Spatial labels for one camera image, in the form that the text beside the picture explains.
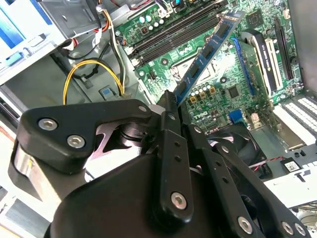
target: screw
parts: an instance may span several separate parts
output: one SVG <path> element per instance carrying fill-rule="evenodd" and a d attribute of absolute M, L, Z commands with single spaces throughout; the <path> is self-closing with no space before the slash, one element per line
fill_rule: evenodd
<path fill-rule="evenodd" d="M 139 109 L 140 109 L 141 111 L 143 111 L 143 112 L 146 112 L 146 111 L 147 111 L 147 109 L 146 109 L 145 107 L 143 107 L 143 106 L 139 106 Z"/>
<path fill-rule="evenodd" d="M 43 130 L 55 130 L 57 123 L 53 119 L 44 118 L 39 121 L 39 127 Z"/>
<path fill-rule="evenodd" d="M 202 130 L 198 126 L 194 127 L 194 129 L 195 129 L 196 132 L 202 133 Z"/>
<path fill-rule="evenodd" d="M 180 210 L 184 210 L 187 206 L 185 197 L 179 192 L 174 192 L 171 196 L 172 203 Z"/>
<path fill-rule="evenodd" d="M 290 235 L 293 235 L 293 234 L 294 234 L 293 229 L 291 228 L 291 226 L 290 226 L 288 223 L 282 222 L 282 227 L 284 228 L 284 230 L 285 230 L 288 234 L 290 234 Z"/>
<path fill-rule="evenodd" d="M 85 140 L 80 135 L 71 135 L 67 138 L 67 143 L 71 147 L 76 149 L 83 148 L 85 146 Z"/>
<path fill-rule="evenodd" d="M 173 114 L 168 114 L 168 117 L 171 118 L 172 120 L 176 120 Z"/>
<path fill-rule="evenodd" d="M 252 234 L 253 229 L 250 222 L 247 219 L 245 219 L 244 217 L 238 217 L 238 223 L 245 233 L 249 235 Z"/>
<path fill-rule="evenodd" d="M 306 235 L 305 230 L 299 224 L 295 223 L 295 228 L 301 235 L 303 235 L 303 236 Z"/>
<path fill-rule="evenodd" d="M 229 153 L 229 150 L 227 147 L 225 147 L 224 145 L 221 146 L 222 150 L 226 153 Z"/>
<path fill-rule="evenodd" d="M 102 4 L 99 4 L 99 5 L 96 6 L 96 11 L 97 11 L 97 12 L 102 12 L 103 9 L 104 9 L 104 7 L 103 7 Z"/>

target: pcie slot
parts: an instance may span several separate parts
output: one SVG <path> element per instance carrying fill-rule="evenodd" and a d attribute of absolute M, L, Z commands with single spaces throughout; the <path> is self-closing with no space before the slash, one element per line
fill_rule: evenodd
<path fill-rule="evenodd" d="M 293 75 L 293 71 L 291 67 L 290 57 L 287 51 L 285 32 L 284 32 L 284 28 L 281 26 L 280 20 L 277 17 L 274 18 L 274 28 L 275 28 L 275 34 L 276 34 L 278 47 L 281 54 L 285 77 L 287 79 L 292 79 L 294 78 L 294 75 Z"/>
<path fill-rule="evenodd" d="M 239 59 L 240 65 L 242 67 L 243 74 L 244 74 L 244 76 L 246 78 L 250 94 L 252 96 L 254 96 L 255 95 L 254 89 L 253 89 L 253 86 L 252 86 L 250 75 L 249 75 L 247 67 L 245 65 L 245 61 L 244 61 L 242 53 L 241 53 L 241 48 L 240 48 L 240 45 L 239 45 L 239 41 L 237 39 L 235 39 L 235 38 L 232 38 L 232 40 L 233 40 L 234 46 L 235 46 L 236 51 L 237 51 L 238 59 Z"/>
<path fill-rule="evenodd" d="M 166 54 L 167 52 L 175 49 L 176 47 L 188 42 L 189 40 L 215 27 L 217 24 L 218 24 L 218 19 L 214 18 L 214 19 L 208 19 L 206 22 L 199 25 L 199 27 L 196 27 L 195 29 L 188 28 L 182 33 L 169 39 L 167 42 L 164 42 L 162 45 L 155 47 L 155 49 L 152 49 L 150 52 L 144 52 L 144 55 L 140 55 L 140 56 L 143 56 L 143 58 L 141 59 L 141 64 L 146 64 Z"/>
<path fill-rule="evenodd" d="M 278 66 L 278 62 L 277 62 L 277 57 L 276 57 L 276 52 L 275 52 L 273 40 L 266 39 L 265 42 L 266 42 L 266 46 L 267 46 L 268 55 L 269 55 L 269 58 L 270 58 L 271 63 L 272 63 L 271 65 L 273 68 L 274 78 L 275 78 L 275 82 L 276 82 L 276 89 L 279 90 L 279 89 L 283 88 L 283 81 L 282 81 L 281 72 L 279 70 L 279 66 Z"/>
<path fill-rule="evenodd" d="M 208 2 L 203 6 L 198 7 L 197 9 L 189 12 L 187 15 L 177 19 L 176 21 L 168 24 L 164 29 L 158 31 L 148 38 L 136 43 L 132 55 L 136 55 L 138 52 L 141 52 L 147 49 L 149 46 L 153 46 L 159 41 L 165 39 L 169 35 L 177 32 L 178 30 L 190 25 L 191 23 L 197 21 L 199 18 L 206 16 L 207 14 L 215 11 L 215 14 L 227 3 L 226 0 L 221 2 Z"/>

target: microchip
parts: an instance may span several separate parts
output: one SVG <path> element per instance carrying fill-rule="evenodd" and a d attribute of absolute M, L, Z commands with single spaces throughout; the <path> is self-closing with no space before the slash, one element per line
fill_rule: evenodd
<path fill-rule="evenodd" d="M 211 45 L 206 45 L 203 49 L 202 55 L 206 59 L 209 57 L 209 55 L 212 53 L 213 47 Z"/>
<path fill-rule="evenodd" d="M 197 99 L 196 97 L 190 97 L 189 100 L 192 102 L 192 103 L 196 103 L 197 102 Z"/>
<path fill-rule="evenodd" d="M 239 96 L 238 89 L 236 86 L 228 88 L 228 92 L 231 98 L 235 98 Z"/>
<path fill-rule="evenodd" d="M 232 4 L 233 7 L 236 7 L 238 5 L 238 2 L 237 1 L 233 1 L 231 4 Z"/>
<path fill-rule="evenodd" d="M 227 31 L 227 29 L 229 28 L 229 26 L 227 24 L 221 24 L 219 29 L 216 32 L 216 35 L 218 35 L 220 38 L 223 37 L 223 34 Z"/>
<path fill-rule="evenodd" d="M 149 32 L 146 27 L 143 27 L 141 30 L 142 30 L 142 33 L 143 33 L 143 34 L 147 34 L 147 33 Z"/>
<path fill-rule="evenodd" d="M 198 70 L 199 70 L 199 66 L 194 64 L 193 67 L 191 67 L 191 69 L 189 70 L 190 76 L 194 77 L 195 74 L 198 72 Z"/>
<path fill-rule="evenodd" d="M 252 12 L 250 15 L 247 15 L 246 20 L 247 20 L 248 26 L 252 29 L 257 28 L 264 23 L 260 9 Z"/>
<path fill-rule="evenodd" d="M 179 84 L 179 92 L 182 93 L 184 92 L 184 90 L 186 89 L 187 87 L 187 84 L 185 81 L 182 81 L 180 84 Z"/>
<path fill-rule="evenodd" d="M 210 93 L 211 93 L 211 94 L 213 94 L 213 93 L 215 93 L 215 92 L 216 92 L 216 90 L 215 90 L 215 88 L 214 88 L 214 87 L 210 88 L 210 89 L 209 89 L 209 91 L 210 91 Z"/>

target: ram slot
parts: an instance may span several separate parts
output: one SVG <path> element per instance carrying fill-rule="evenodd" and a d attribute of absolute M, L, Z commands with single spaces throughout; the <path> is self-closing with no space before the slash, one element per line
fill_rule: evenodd
<path fill-rule="evenodd" d="M 223 0 L 221 2 L 208 2 L 203 6 L 198 7 L 197 9 L 189 12 L 187 15 L 177 19 L 176 21 L 170 23 L 161 31 L 158 31 L 148 38 L 138 42 L 134 46 L 134 51 L 131 56 L 137 55 L 139 52 L 146 50 L 148 47 L 153 46 L 159 43 L 161 40 L 164 40 L 166 37 L 169 37 L 171 34 L 183 29 L 184 27 L 196 22 L 202 17 L 206 17 L 209 13 L 215 12 L 217 14 L 227 5 L 228 1 Z"/>
<path fill-rule="evenodd" d="M 146 64 L 150 61 L 155 60 L 156 58 L 166 54 L 167 52 L 179 47 L 180 45 L 188 42 L 191 39 L 194 39 L 197 36 L 200 36 L 204 32 L 214 28 L 218 24 L 218 19 L 215 17 L 214 19 L 208 19 L 204 23 L 200 24 L 199 27 L 188 28 L 182 33 L 171 37 L 167 42 L 158 45 L 151 51 L 146 51 L 140 54 L 142 59 L 140 60 L 141 64 Z"/>
<path fill-rule="evenodd" d="M 274 18 L 274 28 L 275 28 L 275 34 L 276 34 L 278 47 L 281 54 L 285 77 L 287 79 L 293 79 L 294 75 L 292 71 L 290 57 L 287 51 L 284 28 L 281 26 L 280 20 L 277 17 Z"/>

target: sticker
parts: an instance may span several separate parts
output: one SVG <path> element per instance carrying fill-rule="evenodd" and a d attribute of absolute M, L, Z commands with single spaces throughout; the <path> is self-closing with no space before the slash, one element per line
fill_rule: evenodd
<path fill-rule="evenodd" d="M 288 169 L 289 172 L 293 172 L 299 170 L 298 165 L 295 162 L 289 162 L 285 164 L 285 167 Z"/>

